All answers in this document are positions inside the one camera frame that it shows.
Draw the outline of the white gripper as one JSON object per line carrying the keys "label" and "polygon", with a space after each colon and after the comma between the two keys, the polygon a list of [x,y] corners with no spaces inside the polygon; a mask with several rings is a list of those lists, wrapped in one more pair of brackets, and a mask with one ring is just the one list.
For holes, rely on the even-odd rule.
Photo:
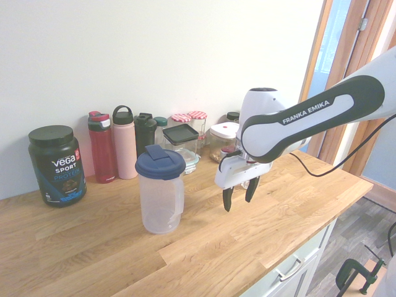
{"label": "white gripper", "polygon": [[258,185],[260,176],[270,171],[271,163],[248,163],[243,157],[235,155],[224,157],[215,175],[215,184],[221,189],[224,209],[229,212],[231,208],[231,197],[233,187],[242,182],[249,181],[245,194],[245,201],[250,203]]}

